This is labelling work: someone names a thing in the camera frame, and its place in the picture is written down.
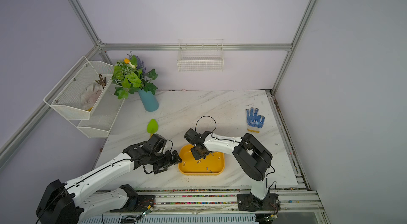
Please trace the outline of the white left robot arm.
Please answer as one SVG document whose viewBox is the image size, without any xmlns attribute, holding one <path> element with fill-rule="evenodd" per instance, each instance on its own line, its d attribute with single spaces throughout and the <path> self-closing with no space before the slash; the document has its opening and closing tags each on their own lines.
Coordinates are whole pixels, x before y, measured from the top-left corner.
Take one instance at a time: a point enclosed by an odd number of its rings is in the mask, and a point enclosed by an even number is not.
<svg viewBox="0 0 407 224">
<path fill-rule="evenodd" d="M 83 220 L 113 212 L 145 212 L 153 209 L 153 195 L 140 196 L 129 184 L 98 194 L 105 185 L 139 167 L 152 166 L 159 174 L 182 163 L 178 152 L 165 150 L 167 139 L 153 134 L 149 140 L 130 145 L 118 156 L 95 170 L 65 183 L 48 184 L 36 210 L 41 224 L 78 224 Z"/>
</svg>

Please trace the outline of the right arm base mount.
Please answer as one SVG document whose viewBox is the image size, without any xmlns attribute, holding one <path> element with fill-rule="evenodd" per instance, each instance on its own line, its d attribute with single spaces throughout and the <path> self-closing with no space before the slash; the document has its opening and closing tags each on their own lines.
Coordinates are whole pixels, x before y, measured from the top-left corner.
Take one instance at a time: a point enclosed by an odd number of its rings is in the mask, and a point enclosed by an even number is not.
<svg viewBox="0 0 407 224">
<path fill-rule="evenodd" d="M 250 194 L 238 194 L 237 204 L 239 211 L 279 211 L 281 209 L 278 194 L 267 193 L 263 200 Z"/>
</svg>

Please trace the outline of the blue dotted work glove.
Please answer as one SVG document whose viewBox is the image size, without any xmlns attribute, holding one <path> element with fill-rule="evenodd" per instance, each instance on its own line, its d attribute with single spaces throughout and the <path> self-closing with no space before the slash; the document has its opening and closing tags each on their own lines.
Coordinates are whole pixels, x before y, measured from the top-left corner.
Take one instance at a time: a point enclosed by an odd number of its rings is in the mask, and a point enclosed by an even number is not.
<svg viewBox="0 0 407 224">
<path fill-rule="evenodd" d="M 265 123 L 265 117 L 259 114 L 259 109 L 251 107 L 246 109 L 247 131 L 259 133 Z"/>
</svg>

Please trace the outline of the yellow plastic storage box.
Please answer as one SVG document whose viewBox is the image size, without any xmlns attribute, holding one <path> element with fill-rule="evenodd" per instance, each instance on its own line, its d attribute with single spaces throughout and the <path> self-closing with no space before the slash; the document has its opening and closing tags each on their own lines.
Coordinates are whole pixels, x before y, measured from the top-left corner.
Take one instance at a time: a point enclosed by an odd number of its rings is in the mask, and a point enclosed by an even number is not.
<svg viewBox="0 0 407 224">
<path fill-rule="evenodd" d="M 182 162 L 179 171 L 184 175 L 219 175 L 225 168 L 225 155 L 211 152 L 205 159 L 196 160 L 191 152 L 192 145 L 185 145 L 180 151 Z"/>
</svg>

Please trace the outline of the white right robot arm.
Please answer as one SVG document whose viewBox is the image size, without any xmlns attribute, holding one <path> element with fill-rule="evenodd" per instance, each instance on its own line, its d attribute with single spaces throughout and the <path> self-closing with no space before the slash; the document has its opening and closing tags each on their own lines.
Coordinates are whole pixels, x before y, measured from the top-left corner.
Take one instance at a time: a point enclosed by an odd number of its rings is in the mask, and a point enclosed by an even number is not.
<svg viewBox="0 0 407 224">
<path fill-rule="evenodd" d="M 258 200 L 266 198 L 269 192 L 267 171 L 271 168 L 272 154 L 253 135 L 226 137 L 210 131 L 200 134 L 191 128 L 184 139 L 193 146 L 191 152 L 196 160 L 204 159 L 212 152 L 234 156 L 243 172 L 252 179 L 251 195 Z"/>
</svg>

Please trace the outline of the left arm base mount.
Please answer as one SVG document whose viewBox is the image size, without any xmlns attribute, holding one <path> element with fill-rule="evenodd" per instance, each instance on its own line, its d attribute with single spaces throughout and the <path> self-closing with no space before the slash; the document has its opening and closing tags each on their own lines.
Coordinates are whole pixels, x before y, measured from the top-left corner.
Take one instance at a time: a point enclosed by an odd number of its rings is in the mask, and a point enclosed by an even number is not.
<svg viewBox="0 0 407 224">
<path fill-rule="evenodd" d="M 136 190 L 129 184 L 120 186 L 120 189 L 124 190 L 128 200 L 122 208 L 115 208 L 110 212 L 145 212 L 154 206 L 154 195 L 139 195 Z"/>
</svg>

